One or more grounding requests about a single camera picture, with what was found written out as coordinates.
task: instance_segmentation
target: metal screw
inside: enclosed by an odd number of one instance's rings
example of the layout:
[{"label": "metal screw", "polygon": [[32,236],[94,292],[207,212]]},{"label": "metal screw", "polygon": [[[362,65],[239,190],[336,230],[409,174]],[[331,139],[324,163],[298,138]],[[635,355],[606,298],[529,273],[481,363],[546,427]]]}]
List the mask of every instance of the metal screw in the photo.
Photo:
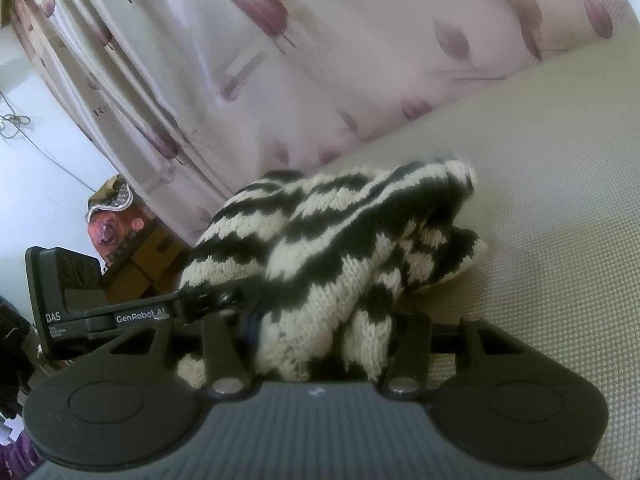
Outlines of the metal screw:
[{"label": "metal screw", "polygon": [[394,377],[389,381],[388,388],[395,394],[412,394],[418,391],[420,384],[412,377]]},{"label": "metal screw", "polygon": [[211,389],[221,396],[235,395],[244,390],[244,383],[235,377],[224,377],[213,383]]}]

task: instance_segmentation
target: textured beige surface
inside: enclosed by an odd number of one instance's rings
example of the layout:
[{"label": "textured beige surface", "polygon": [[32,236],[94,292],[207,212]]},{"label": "textured beige surface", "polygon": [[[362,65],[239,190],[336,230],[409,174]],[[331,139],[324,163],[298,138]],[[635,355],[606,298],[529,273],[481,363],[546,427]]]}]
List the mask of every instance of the textured beige surface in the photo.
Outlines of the textured beige surface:
[{"label": "textured beige surface", "polygon": [[478,172],[461,223],[490,250],[420,303],[439,322],[477,312],[593,381],[610,409],[596,462],[637,480],[640,30],[433,112],[333,168],[450,154]]}]

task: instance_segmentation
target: knitted garment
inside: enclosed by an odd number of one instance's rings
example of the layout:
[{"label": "knitted garment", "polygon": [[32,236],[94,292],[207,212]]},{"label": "knitted garment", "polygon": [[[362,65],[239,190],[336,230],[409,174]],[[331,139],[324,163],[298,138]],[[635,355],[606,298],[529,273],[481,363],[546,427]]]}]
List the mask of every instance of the knitted garment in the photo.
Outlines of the knitted garment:
[{"label": "knitted garment", "polygon": [[[396,299],[453,278],[484,250],[474,232],[453,226],[473,188],[471,168],[458,160],[311,178],[267,173],[216,214],[180,288],[259,275],[255,374],[307,381],[338,358],[376,381]],[[177,372],[204,382],[191,356]]]}]

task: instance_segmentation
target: pink curtain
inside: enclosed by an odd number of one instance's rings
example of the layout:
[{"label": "pink curtain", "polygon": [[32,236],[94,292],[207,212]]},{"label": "pink curtain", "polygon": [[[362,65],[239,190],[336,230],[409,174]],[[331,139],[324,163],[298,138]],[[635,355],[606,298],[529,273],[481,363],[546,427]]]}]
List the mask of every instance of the pink curtain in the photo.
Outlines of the pink curtain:
[{"label": "pink curtain", "polygon": [[637,23],[627,0],[14,0],[13,18],[78,126],[190,243],[266,170],[311,172]]}]

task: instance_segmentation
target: white logo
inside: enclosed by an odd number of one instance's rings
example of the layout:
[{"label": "white logo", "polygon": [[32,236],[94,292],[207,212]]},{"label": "white logo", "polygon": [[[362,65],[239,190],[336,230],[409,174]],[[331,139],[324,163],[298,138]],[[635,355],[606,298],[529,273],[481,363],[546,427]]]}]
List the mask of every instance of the white logo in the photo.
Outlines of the white logo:
[{"label": "white logo", "polygon": [[311,388],[308,393],[312,397],[321,397],[326,393],[326,390],[320,386],[316,386],[315,388]]}]

